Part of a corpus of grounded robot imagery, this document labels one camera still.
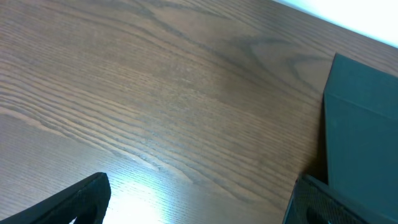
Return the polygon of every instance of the brown wood tabletop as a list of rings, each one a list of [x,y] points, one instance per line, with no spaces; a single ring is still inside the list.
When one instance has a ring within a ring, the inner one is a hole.
[[[398,50],[264,0],[0,1],[0,219],[94,172],[105,223],[281,223],[338,52]]]

